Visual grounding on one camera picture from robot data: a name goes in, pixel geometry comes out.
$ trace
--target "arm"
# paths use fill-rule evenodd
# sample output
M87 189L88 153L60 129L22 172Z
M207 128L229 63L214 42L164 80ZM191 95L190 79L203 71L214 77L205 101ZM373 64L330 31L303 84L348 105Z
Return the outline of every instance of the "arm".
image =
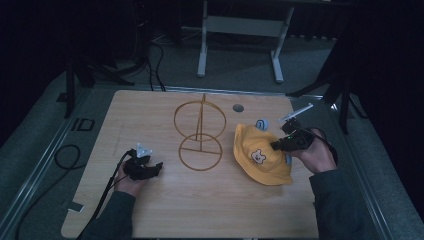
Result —
M318 130L313 131L321 136ZM320 239L365 239L360 208L327 145L315 139L307 150L290 154L314 173L309 180L315 195Z
M132 212L136 197L146 180L133 181L126 177L123 166L115 178L115 191L112 193L99 218L92 221L84 231L82 239L132 239Z

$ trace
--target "dark background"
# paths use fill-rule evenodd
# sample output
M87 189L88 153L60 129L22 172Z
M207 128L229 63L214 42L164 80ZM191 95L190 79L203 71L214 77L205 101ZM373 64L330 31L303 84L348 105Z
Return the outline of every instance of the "dark background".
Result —
M1 145L46 86L65 70L67 59L84 55L99 64L113 66L119 58L133 58L130 50L125 49L128 45L116 40L125 34L131 45L141 46L136 57L143 59L148 54L148 44L132 38L134 31L140 29L135 30L131 25L133 21L125 18L133 1L122 1L127 7L123 5L121 15L115 16L122 25L104 21L110 19L110 14L116 14L110 11L111 6L117 9L113 1L104 1L100 7L99 2L3 0L0 3ZM145 33L142 37L147 42L152 29L160 28L178 42L182 25L198 27L201 24L202 1L137 2L145 4L139 9L145 15L138 21L148 20L142 29ZM357 4L351 9L299 7L289 34L304 35L307 39L313 36L338 39L323 71L341 72L342 76L350 74L352 92L359 96L405 189L423 217L424 199L419 185L424 182L420 151L424 144L421 124L423 1L357 1ZM222 13L225 7L225 2L217 1L210 6L210 11ZM261 17L268 10L268 18L278 18L284 7L287 6L264 6L258 10L255 5L235 5L232 13Z

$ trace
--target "yellow cloth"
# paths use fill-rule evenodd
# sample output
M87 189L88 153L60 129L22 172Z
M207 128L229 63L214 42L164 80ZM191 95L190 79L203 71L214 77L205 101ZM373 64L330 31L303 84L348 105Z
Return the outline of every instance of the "yellow cloth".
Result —
M234 138L234 156L244 171L265 185L291 184L291 165L285 152L273 150L270 143L278 138L253 125L238 124Z

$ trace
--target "black device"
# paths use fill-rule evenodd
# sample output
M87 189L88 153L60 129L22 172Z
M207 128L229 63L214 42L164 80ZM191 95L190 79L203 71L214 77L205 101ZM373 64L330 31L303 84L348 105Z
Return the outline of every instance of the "black device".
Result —
M315 136L311 134L309 128L303 129L300 122L296 118L290 118L281 127L281 130L288 136L280 138L276 142L272 142L271 147L274 150L281 150L286 152L296 150L306 150L311 146Z
M139 157L134 149L129 151L129 155L131 158L125 162L124 173L132 180L144 180L159 175L163 162L156 164L154 167L148 167L146 165L150 161L150 155Z

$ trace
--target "cartoon bear print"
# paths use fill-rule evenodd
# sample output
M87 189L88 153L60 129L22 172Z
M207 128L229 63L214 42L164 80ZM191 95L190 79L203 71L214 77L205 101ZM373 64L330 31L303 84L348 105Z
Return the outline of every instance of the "cartoon bear print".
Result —
M262 164L264 162L264 160L266 159L266 156L262 155L261 149L258 149L255 152L253 152L251 154L251 157L252 157L253 161L257 164Z

